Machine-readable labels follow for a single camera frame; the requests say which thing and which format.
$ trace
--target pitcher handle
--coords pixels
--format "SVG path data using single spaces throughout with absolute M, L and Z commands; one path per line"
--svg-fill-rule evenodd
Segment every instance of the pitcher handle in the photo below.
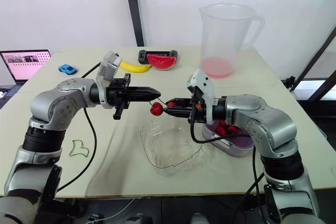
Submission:
M 263 27 L 264 27 L 264 25 L 265 25 L 265 20 L 264 20 L 263 17 L 256 16 L 256 17 L 254 17 L 254 18 L 252 19 L 252 21 L 254 21 L 254 20 L 255 20 L 255 21 L 258 21 L 260 24 L 259 24 L 259 26 L 258 26 L 256 32 L 255 32 L 254 35 L 252 36 L 252 38 L 251 38 L 249 41 L 245 42 L 245 43 L 242 45 L 242 49 L 246 49 L 246 48 L 248 48 L 248 47 L 250 47 L 250 46 L 253 45 L 253 43 L 256 41 L 256 39 L 258 38 L 258 36 L 259 36 L 261 30 L 263 29 Z

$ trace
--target pink liquid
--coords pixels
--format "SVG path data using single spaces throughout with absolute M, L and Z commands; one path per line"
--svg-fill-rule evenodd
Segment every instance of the pink liquid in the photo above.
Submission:
M 209 57 L 202 60 L 200 68 L 213 79 L 222 79 L 233 72 L 230 62 L 218 57 Z

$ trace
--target clear plastic bowl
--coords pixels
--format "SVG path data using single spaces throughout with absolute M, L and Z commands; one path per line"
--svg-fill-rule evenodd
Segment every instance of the clear plastic bowl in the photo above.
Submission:
M 149 163 L 164 176 L 193 167 L 203 156 L 202 144 L 193 142 L 187 119 L 162 114 L 140 130 L 141 142 Z M 201 137 L 200 130 L 195 132 Z
M 204 124 L 202 128 L 203 139 L 211 139 L 219 137 L 215 133 L 216 128 L 218 127 L 219 121 L 215 121 L 214 124 Z M 248 134 L 244 130 L 239 130 L 239 134 Z M 253 140 L 250 137 L 230 137 L 228 139 L 222 139 L 215 142 L 211 142 L 214 146 L 226 152 L 227 154 L 234 157 L 241 157 L 249 153 L 253 149 Z

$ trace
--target purple container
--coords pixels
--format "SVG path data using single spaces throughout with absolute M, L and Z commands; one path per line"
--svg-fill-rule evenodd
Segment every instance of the purple container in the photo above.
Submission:
M 202 128 L 202 136 L 204 139 L 211 139 L 219 137 L 215 133 L 216 128 L 218 127 L 219 121 L 215 121 L 214 124 L 204 124 Z M 244 130 L 239 130 L 240 134 L 248 134 Z M 234 156 L 241 157 L 246 155 L 250 150 L 253 149 L 253 140 L 250 137 L 229 137 L 228 139 L 222 139 L 218 141 L 211 142 L 212 145 L 221 149 L 223 152 Z

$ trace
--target yellow banana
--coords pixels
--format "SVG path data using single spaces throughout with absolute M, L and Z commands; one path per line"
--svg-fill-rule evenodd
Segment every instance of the yellow banana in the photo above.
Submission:
M 120 67 L 128 72 L 132 73 L 144 73 L 149 70 L 152 65 L 133 65 L 126 61 L 121 61 Z

